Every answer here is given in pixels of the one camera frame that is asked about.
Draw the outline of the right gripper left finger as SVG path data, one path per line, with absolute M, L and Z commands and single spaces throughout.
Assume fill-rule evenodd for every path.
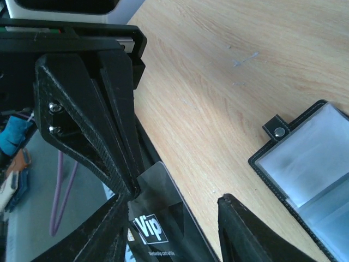
M 114 195 L 34 261 L 124 261 L 127 231 L 127 201 L 121 195 Z

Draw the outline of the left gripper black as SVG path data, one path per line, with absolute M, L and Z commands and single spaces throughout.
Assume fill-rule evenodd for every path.
M 134 25 L 2 18 L 1 113 L 32 109 L 35 97 L 44 140 L 116 194 L 135 198 L 141 150 L 134 87 L 146 45 Z

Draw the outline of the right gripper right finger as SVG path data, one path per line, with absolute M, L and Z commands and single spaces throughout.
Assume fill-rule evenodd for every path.
M 218 226 L 223 261 L 314 261 L 232 194 L 218 199 Z

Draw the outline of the black card holder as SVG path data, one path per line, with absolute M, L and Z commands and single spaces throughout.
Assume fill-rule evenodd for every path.
M 318 100 L 263 129 L 249 165 L 331 261 L 348 261 L 348 114 Z

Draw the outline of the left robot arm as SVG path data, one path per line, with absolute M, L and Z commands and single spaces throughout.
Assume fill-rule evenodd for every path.
M 142 1 L 6 1 L 1 113 L 33 110 L 45 141 L 133 199 L 144 171 L 134 90 L 147 38 Z

